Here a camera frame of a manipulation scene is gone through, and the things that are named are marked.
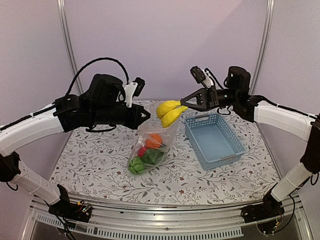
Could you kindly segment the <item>green toy bell pepper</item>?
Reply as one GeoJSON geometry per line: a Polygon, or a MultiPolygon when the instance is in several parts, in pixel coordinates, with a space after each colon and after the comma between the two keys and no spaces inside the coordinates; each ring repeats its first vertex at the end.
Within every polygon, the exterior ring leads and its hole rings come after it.
{"type": "Polygon", "coordinates": [[[148,148],[146,152],[143,154],[141,160],[143,163],[148,165],[157,165],[162,157],[164,155],[164,152],[155,148],[148,148]]]}

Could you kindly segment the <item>orange toy orange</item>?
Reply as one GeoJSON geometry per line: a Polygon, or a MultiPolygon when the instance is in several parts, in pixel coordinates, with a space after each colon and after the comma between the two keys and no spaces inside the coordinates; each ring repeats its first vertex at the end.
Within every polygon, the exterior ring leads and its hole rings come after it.
{"type": "Polygon", "coordinates": [[[158,149],[162,146],[163,139],[158,133],[151,133],[145,140],[145,146],[147,148],[158,149]]]}

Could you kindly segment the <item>blue perforated plastic basket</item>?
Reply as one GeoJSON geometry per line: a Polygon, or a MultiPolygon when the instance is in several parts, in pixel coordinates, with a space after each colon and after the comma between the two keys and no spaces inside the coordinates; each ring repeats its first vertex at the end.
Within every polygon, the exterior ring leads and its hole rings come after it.
{"type": "Polygon", "coordinates": [[[205,171],[237,162],[246,151],[218,113],[188,117],[184,122],[185,134],[205,171]]]}

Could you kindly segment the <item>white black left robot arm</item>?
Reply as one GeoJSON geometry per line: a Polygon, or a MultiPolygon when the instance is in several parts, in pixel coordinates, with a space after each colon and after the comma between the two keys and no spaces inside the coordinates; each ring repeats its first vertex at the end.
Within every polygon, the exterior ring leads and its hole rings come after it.
{"type": "Polygon", "coordinates": [[[109,74],[95,74],[87,91],[77,96],[68,89],[66,94],[46,107],[0,128],[0,180],[15,184],[36,195],[63,216],[74,213],[67,190],[51,184],[32,171],[20,159],[17,149],[42,138],[85,128],[96,133],[96,126],[108,125],[107,131],[122,125],[136,130],[150,118],[143,106],[133,104],[145,81],[137,77],[126,82],[109,74]]]}

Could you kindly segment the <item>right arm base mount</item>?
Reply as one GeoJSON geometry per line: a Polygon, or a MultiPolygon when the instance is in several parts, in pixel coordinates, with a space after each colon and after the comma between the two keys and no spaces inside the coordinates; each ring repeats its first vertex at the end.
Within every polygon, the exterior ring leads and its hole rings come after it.
{"type": "Polygon", "coordinates": [[[245,223],[250,223],[277,217],[284,213],[282,202],[278,202],[268,193],[263,197],[262,203],[243,207],[240,215],[245,223]]]}

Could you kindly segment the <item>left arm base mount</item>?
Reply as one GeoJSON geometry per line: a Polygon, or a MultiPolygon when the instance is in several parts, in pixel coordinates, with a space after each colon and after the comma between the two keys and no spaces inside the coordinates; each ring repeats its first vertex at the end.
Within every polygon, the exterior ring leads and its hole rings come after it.
{"type": "Polygon", "coordinates": [[[75,220],[78,222],[88,223],[92,214],[92,205],[81,200],[78,203],[70,202],[67,190],[60,184],[57,185],[59,189],[59,201],[49,206],[49,213],[62,217],[67,220],[75,220]]]}

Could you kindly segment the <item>green toy cabbage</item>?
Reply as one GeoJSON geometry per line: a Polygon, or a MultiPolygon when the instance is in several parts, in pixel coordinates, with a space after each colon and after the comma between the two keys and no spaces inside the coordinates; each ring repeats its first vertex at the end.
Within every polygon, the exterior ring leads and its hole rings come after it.
{"type": "Polygon", "coordinates": [[[146,170],[146,166],[139,156],[135,156],[128,162],[127,166],[130,173],[140,175],[146,170]]]}

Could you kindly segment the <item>yellow toy banana bunch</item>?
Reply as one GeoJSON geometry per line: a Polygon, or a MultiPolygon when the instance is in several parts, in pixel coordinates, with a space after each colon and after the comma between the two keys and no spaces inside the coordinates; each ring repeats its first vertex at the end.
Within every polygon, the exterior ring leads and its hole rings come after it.
{"type": "Polygon", "coordinates": [[[156,108],[156,115],[161,121],[163,128],[170,127],[180,115],[188,109],[177,100],[167,100],[156,108]]]}

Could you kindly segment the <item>red toy apple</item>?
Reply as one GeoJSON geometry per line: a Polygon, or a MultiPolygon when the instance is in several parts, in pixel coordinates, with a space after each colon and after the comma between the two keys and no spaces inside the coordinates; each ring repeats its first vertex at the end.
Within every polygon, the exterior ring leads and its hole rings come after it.
{"type": "Polygon", "coordinates": [[[147,152],[148,148],[145,146],[142,146],[138,152],[137,152],[137,156],[142,158],[144,156],[144,154],[147,152]]]}

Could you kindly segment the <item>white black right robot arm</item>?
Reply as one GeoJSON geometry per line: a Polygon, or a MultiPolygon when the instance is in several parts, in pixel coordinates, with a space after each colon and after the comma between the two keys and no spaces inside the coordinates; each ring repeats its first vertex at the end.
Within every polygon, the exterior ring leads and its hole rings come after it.
{"type": "Polygon", "coordinates": [[[243,120],[275,127],[307,143],[299,163],[264,196],[258,213],[269,218],[279,202],[320,172],[320,116],[276,104],[262,95],[250,95],[251,75],[239,66],[229,67],[220,89],[216,89],[218,81],[209,69],[193,66],[190,73],[203,87],[183,98],[181,105],[199,112],[232,106],[243,120]]]}

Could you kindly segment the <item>clear zip top bag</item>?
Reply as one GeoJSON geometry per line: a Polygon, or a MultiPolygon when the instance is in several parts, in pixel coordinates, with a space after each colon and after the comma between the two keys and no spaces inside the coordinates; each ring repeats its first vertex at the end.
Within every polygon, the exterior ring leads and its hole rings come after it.
{"type": "Polygon", "coordinates": [[[142,175],[158,167],[166,158],[173,145],[178,123],[163,128],[156,110],[160,102],[153,102],[148,107],[150,118],[137,130],[137,140],[127,161],[128,171],[134,175],[142,175]]]}

